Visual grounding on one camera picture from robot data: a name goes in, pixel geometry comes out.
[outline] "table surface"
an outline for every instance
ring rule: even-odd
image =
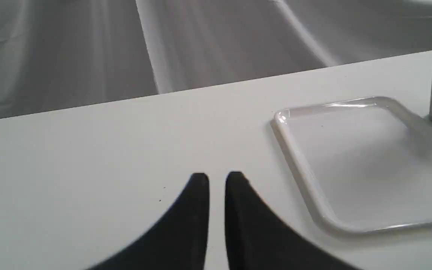
[[[425,116],[432,52],[0,119],[0,269],[85,269],[143,234],[191,173],[209,175],[206,269],[227,269],[224,185],[243,171],[295,231],[363,269],[432,269],[432,227],[364,237],[315,223],[270,122],[367,96]]]

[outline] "clear plastic tray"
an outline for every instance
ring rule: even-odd
[[[350,233],[432,224],[432,126],[394,99],[284,109],[274,120],[328,224]]]

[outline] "transparent tray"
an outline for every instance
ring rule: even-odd
[[[329,225],[360,234],[432,224],[432,126],[399,102],[284,109],[274,120]]]

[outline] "white table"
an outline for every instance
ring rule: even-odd
[[[432,52],[0,120],[0,269],[85,269],[144,233],[206,172],[206,269],[227,269],[224,184],[243,171],[298,233],[363,269],[432,269],[432,227],[348,238],[311,219],[274,112],[389,96],[426,115]]]

